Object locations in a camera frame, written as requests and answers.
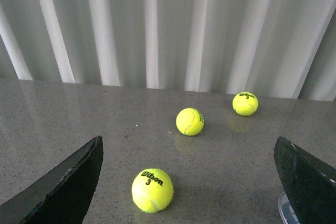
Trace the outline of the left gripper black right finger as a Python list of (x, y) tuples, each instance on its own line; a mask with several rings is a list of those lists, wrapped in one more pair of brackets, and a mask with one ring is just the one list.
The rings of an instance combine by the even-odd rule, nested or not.
[(284, 192), (300, 223), (335, 223), (335, 168), (284, 137), (274, 148)]

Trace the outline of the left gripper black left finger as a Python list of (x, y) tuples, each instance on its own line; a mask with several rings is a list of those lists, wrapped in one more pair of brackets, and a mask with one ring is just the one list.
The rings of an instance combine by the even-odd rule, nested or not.
[(103, 141), (96, 136), (1, 205), (1, 223), (82, 223), (96, 191)]

